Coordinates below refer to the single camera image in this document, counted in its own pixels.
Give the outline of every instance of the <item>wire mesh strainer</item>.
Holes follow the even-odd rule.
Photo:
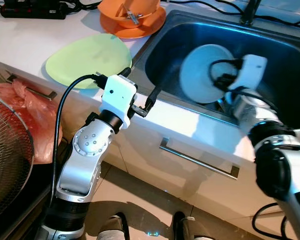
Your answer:
[[[0,213],[26,184],[33,160],[34,146],[28,128],[0,100]]]

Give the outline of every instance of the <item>white countertop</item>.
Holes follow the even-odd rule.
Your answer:
[[[167,12],[175,8],[169,4]],[[182,6],[186,11],[197,12],[209,17],[238,22],[238,16],[226,16],[208,8]],[[104,33],[99,22],[99,11],[80,11],[68,15],[65,20],[3,18],[0,15],[0,66],[42,86],[63,92],[66,87],[54,81],[45,71],[46,60],[62,47],[78,39]],[[281,24],[256,21],[256,27],[276,30],[300,37],[300,29]],[[123,40],[134,56],[148,37]],[[101,90],[75,90],[75,95],[88,103],[101,101]],[[139,94],[138,102],[144,103],[145,96]],[[171,137],[182,135],[200,142],[206,150],[219,157],[238,162],[240,159],[254,160],[249,139],[239,129],[213,118],[177,107],[158,100],[148,116],[132,118],[133,122],[154,125],[170,130]]]

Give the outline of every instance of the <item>orange bowl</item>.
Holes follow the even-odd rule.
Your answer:
[[[98,9],[103,15],[118,21],[118,24],[122,27],[137,28],[138,25],[134,24],[131,19],[127,19],[128,15],[124,6],[134,15],[141,14],[142,16],[138,18],[138,21],[141,22],[141,19],[157,11],[160,6],[160,0],[103,0],[99,4]]]

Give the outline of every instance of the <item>stainless steel sink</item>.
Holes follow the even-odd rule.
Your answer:
[[[267,58],[257,91],[277,106],[286,125],[300,128],[300,38],[297,37],[173,10],[162,29],[133,59],[129,79],[137,83],[138,92],[148,95],[155,85],[161,85],[163,91],[159,99],[237,124],[229,106],[220,104],[222,99],[198,104],[188,99],[180,88],[179,71],[183,60],[194,48],[205,44],[224,46],[235,58],[247,54]]]

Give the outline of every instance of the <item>tile floor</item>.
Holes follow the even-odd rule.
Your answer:
[[[260,240],[106,162],[102,163],[101,177],[81,240],[95,240],[105,220],[117,212],[126,215],[131,240],[172,240],[172,217],[176,211],[195,217],[206,233],[217,240]],[[148,236],[148,232],[158,232],[159,236]]]

